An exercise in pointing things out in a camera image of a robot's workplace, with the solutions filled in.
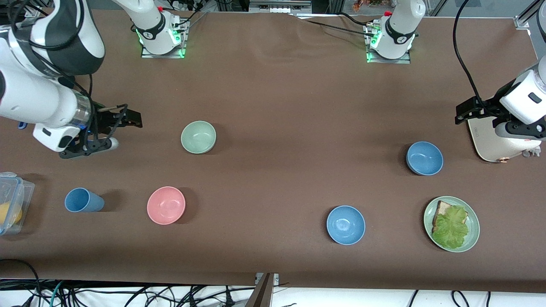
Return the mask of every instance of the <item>green plate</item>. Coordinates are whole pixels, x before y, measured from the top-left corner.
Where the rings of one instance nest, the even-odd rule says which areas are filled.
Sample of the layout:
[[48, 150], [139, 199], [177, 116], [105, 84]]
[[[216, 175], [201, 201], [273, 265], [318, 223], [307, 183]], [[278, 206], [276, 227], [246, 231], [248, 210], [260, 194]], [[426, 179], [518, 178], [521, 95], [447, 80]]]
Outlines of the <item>green plate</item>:
[[[448, 247], [443, 247], [442, 245], [438, 244], [434, 239], [432, 238], [432, 221], [434, 220], [434, 214], [436, 214], [436, 209], [438, 208], [438, 201], [443, 200], [444, 202], [455, 205], [455, 206], [463, 206], [465, 207], [465, 211], [468, 212], [468, 218], [466, 219], [466, 226], [468, 226], [468, 234], [465, 236], [465, 242], [462, 244], [461, 247], [458, 247], [456, 249], [450, 249]], [[425, 209], [425, 215], [423, 216], [423, 222], [425, 223], [425, 230], [426, 234], [429, 235], [429, 238], [434, 242], [436, 245], [438, 245], [440, 248], [445, 249], [446, 251], [450, 252], [466, 252], [467, 250], [474, 247], [476, 242], [479, 238], [479, 221], [478, 217], [476, 216], [476, 213], [470, 206], [462, 201], [461, 199], [453, 196], [440, 196], [438, 198], [435, 198], [432, 200], [432, 202], [429, 203], [428, 206], [426, 206]]]

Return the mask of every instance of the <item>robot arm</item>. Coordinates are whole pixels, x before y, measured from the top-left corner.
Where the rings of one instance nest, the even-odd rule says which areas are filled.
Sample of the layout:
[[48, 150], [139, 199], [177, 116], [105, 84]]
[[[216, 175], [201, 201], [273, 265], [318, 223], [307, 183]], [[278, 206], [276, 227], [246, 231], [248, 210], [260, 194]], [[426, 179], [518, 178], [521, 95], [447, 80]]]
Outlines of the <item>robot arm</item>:
[[180, 17], [159, 10], [153, 0], [112, 0], [121, 6], [133, 21], [142, 45], [152, 54], [166, 54], [181, 44]]
[[[156, 8], [142, 14], [159, 13]], [[140, 113], [127, 105], [105, 108], [85, 90], [76, 92], [58, 82], [61, 76], [94, 73], [103, 58], [104, 44], [86, 0], [55, 0], [47, 17], [0, 26], [0, 115], [35, 123], [34, 137], [63, 158], [114, 149], [113, 132], [142, 127]], [[99, 139], [98, 134], [107, 137]]]
[[411, 48], [415, 30], [426, 13], [423, 0], [401, 0], [391, 16], [379, 19], [379, 34], [370, 47], [388, 59], [402, 57]]
[[546, 137], [546, 56], [523, 71], [485, 101], [476, 96], [459, 104], [455, 123], [468, 119], [496, 117], [499, 137], [542, 140]]

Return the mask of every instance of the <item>plastic cup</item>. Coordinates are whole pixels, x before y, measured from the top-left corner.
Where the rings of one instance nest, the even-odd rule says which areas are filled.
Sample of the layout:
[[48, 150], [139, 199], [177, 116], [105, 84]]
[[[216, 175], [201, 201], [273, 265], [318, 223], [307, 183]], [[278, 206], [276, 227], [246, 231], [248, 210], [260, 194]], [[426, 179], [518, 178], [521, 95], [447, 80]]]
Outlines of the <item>plastic cup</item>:
[[68, 192], [64, 206], [70, 212], [97, 212], [104, 207], [104, 199], [86, 188], [77, 187]]

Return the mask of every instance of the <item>white surface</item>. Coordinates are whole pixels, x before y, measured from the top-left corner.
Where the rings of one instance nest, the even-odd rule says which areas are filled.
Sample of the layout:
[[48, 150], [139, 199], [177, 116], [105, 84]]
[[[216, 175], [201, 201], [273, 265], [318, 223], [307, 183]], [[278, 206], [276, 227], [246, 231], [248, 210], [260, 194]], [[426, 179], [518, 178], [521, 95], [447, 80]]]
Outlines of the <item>white surface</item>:
[[[136, 291], [139, 288], [102, 288], [102, 291]], [[155, 287], [154, 291], [161, 291], [164, 287]], [[173, 289], [177, 298], [181, 298], [189, 287], [175, 287]], [[224, 286], [210, 286], [196, 295], [198, 297], [209, 296], [222, 292]], [[332, 306], [358, 306], [358, 307], [407, 307], [413, 290], [362, 290], [362, 289], [329, 289], [329, 288], [275, 288], [271, 307], [284, 307], [294, 305], [295, 307], [332, 307]], [[235, 302], [248, 299], [252, 291], [238, 291], [232, 293]], [[463, 292], [471, 307], [485, 306], [486, 292]], [[12, 307], [23, 304], [29, 297], [28, 291], [0, 291], [0, 307]], [[121, 307], [124, 306], [131, 294], [98, 294], [85, 292], [79, 294], [80, 300], [89, 307]], [[458, 302], [464, 306], [462, 298], [456, 294]], [[144, 294], [135, 298], [129, 307], [144, 306], [146, 296]], [[217, 306], [219, 302], [210, 299], [202, 302], [199, 306]], [[493, 292], [491, 294], [491, 307], [538, 307], [546, 306], [546, 294], [543, 293], [508, 293]], [[150, 307], [167, 307], [169, 302], [159, 300], [153, 302]], [[450, 291], [427, 291], [420, 290], [417, 294], [414, 307], [442, 307], [455, 306], [451, 300]]]

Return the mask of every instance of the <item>plastic container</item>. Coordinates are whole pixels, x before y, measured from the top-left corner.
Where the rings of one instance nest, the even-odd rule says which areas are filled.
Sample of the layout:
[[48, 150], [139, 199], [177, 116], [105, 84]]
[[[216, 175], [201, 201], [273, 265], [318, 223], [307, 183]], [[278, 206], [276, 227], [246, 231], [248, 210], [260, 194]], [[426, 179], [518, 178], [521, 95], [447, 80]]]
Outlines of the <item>plastic container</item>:
[[14, 173], [0, 173], [0, 235], [21, 231], [33, 192], [32, 182]]

